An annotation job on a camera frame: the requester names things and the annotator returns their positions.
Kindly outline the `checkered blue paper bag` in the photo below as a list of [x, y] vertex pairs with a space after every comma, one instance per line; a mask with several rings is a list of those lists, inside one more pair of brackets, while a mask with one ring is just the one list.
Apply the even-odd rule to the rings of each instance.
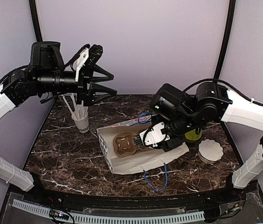
[[185, 153], [189, 152], [186, 143], [165, 152], [157, 147], [158, 140], [169, 140], [169, 136], [158, 134], [153, 137], [151, 133], [144, 136], [152, 124], [152, 114], [142, 113], [136, 119], [119, 122], [97, 129], [99, 144], [105, 161], [112, 174], [131, 175], [143, 173], [147, 184], [156, 193], [162, 188], [155, 188], [147, 178], [147, 171], [164, 167], [165, 177], [168, 177], [168, 164]]

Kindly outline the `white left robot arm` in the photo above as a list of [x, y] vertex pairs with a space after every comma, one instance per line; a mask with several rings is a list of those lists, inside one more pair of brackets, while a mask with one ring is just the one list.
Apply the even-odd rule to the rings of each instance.
[[[0, 79], [20, 65], [0, 66]], [[31, 97], [0, 120], [0, 156], [23, 168], [32, 144], [51, 109], [54, 100], [41, 104], [38, 97]], [[0, 194], [8, 186], [0, 180]]]

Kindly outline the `brown cardboard cup carrier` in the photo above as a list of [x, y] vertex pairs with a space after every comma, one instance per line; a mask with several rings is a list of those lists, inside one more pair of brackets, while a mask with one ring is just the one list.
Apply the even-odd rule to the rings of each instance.
[[151, 147], [145, 147], [140, 135], [132, 133], [120, 133], [113, 139], [113, 149], [117, 156], [127, 157], [135, 154], [137, 151], [151, 151]]

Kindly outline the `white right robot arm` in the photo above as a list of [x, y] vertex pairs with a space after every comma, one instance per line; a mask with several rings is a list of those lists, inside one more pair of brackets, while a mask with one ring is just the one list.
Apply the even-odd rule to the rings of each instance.
[[171, 84], [164, 84], [157, 97], [158, 113], [167, 119], [166, 131], [178, 138], [195, 128], [205, 128], [210, 122], [227, 127], [242, 127], [238, 136], [252, 141], [250, 156], [228, 178], [228, 186], [220, 198], [231, 202], [238, 189], [247, 187], [263, 171], [263, 103], [247, 97], [224, 81], [201, 80], [194, 84], [194, 95]]

